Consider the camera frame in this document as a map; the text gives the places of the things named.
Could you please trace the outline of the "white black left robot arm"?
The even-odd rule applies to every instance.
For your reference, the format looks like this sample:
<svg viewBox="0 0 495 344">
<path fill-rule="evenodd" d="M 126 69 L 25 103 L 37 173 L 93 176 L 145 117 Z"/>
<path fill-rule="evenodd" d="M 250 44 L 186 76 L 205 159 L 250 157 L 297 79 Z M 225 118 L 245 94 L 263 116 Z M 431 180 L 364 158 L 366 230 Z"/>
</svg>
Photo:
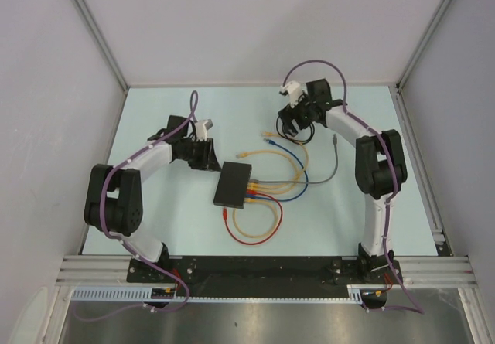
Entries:
<svg viewBox="0 0 495 344">
<path fill-rule="evenodd" d="M 171 115 L 167 126 L 147 139 L 147 146 L 128 158 L 119 169 L 95 165 L 90 172 L 84 222 L 117 240 L 144 264 L 153 281 L 164 281 L 171 272 L 167 246 L 146 231 L 142 185 L 162 167 L 182 160 L 191 169 L 219 172 L 220 163 L 208 131 L 210 119 L 195 120 Z"/>
</svg>

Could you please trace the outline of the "black network switch box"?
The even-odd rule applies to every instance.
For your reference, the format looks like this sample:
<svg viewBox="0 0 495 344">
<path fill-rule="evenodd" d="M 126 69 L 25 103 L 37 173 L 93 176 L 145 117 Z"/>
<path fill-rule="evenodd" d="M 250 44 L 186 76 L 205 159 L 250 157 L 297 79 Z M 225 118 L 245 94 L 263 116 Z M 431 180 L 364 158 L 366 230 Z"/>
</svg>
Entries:
<svg viewBox="0 0 495 344">
<path fill-rule="evenodd" d="M 232 209 L 243 209 L 251 178 L 251 170 L 251 164 L 224 162 L 213 204 Z"/>
</svg>

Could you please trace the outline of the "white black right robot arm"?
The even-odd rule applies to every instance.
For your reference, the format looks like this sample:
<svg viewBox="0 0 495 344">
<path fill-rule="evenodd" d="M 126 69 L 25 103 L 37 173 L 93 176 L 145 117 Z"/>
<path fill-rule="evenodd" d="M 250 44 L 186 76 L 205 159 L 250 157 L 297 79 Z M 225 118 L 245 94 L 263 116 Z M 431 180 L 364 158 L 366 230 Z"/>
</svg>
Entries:
<svg viewBox="0 0 495 344">
<path fill-rule="evenodd" d="M 312 123 L 329 128 L 355 149 L 355 179 L 365 198 L 364 236 L 358 244 L 357 275 L 374 283 L 389 271 L 394 258 L 391 218 L 394 198 L 407 180 L 405 155 L 398 131 L 376 131 L 350 111 L 343 100 L 332 99 L 329 83 L 290 81 L 279 93 L 288 104 L 278 112 L 282 131 L 294 136 Z"/>
</svg>

